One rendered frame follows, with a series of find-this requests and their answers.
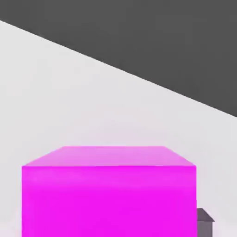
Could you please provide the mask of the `small magenta cube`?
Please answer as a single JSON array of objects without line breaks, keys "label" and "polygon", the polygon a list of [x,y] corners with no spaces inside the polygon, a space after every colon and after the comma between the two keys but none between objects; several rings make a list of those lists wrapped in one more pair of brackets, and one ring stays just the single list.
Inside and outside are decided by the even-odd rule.
[{"label": "small magenta cube", "polygon": [[21,174],[22,237],[197,237],[196,166],[166,147],[62,147]]}]

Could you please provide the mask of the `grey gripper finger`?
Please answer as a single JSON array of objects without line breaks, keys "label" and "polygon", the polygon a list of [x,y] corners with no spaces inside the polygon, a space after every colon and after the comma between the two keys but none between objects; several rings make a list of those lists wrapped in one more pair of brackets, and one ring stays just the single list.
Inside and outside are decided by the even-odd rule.
[{"label": "grey gripper finger", "polygon": [[197,209],[197,237],[213,237],[214,219],[203,209]]}]

